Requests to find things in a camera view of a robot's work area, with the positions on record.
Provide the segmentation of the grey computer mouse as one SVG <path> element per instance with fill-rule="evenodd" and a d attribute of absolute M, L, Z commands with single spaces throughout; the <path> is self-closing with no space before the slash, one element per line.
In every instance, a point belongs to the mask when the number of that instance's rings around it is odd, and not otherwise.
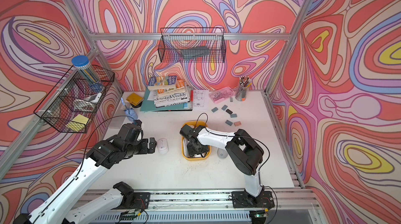
<path fill-rule="evenodd" d="M 217 155 L 218 155 L 218 157 L 219 157 L 220 159 L 225 159 L 225 158 L 227 158 L 227 156 L 228 156 L 228 152 L 227 152 L 225 149 L 219 148 L 219 149 L 217 150 Z"/>

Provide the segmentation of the yellow storage tray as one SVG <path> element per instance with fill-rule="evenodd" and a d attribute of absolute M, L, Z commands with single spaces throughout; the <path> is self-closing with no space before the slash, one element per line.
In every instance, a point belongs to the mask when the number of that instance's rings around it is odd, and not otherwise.
<path fill-rule="evenodd" d="M 189 125 L 191 128 L 195 129 L 195 127 L 201 125 L 201 126 L 207 126 L 207 123 L 205 121 L 188 121 L 185 123 L 186 125 Z M 189 143 L 189 141 L 185 138 L 182 137 L 182 146 L 181 146 L 181 153 L 182 156 L 188 160 L 188 161 L 201 161 L 201 160 L 205 160 L 207 159 L 212 151 L 211 146 L 208 146 L 208 151 L 200 154 L 200 155 L 194 155 L 194 156 L 190 156 L 188 148 L 187 148 L 187 144 Z"/>

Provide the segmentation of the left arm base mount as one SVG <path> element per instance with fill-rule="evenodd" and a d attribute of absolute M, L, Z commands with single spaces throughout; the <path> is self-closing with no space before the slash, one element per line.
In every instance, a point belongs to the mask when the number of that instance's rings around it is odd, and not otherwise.
<path fill-rule="evenodd" d="M 114 209 L 147 209 L 150 203 L 150 192 L 137 192 L 125 182 L 113 186 L 122 196 L 121 203 Z"/>

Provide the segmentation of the white mouse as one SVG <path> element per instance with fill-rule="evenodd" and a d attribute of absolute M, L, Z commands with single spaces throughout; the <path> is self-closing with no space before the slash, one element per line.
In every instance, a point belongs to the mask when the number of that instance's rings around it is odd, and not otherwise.
<path fill-rule="evenodd" d="M 157 140 L 157 149 L 159 154 L 164 155 L 169 151 L 169 145 L 166 138 Z"/>

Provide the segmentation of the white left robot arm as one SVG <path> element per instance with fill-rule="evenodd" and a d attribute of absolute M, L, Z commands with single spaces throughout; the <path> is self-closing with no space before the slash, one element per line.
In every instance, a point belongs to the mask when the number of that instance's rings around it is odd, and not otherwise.
<path fill-rule="evenodd" d="M 118 134 L 98 142 L 82 159 L 74 173 L 44 203 L 30 214 L 20 214 L 15 224 L 88 224 L 115 209 L 147 209 L 149 193 L 136 193 L 119 182 L 95 200 L 74 208 L 85 192 L 109 169 L 134 155 L 153 154 L 157 142 L 144 138 L 140 120 L 122 125 Z"/>

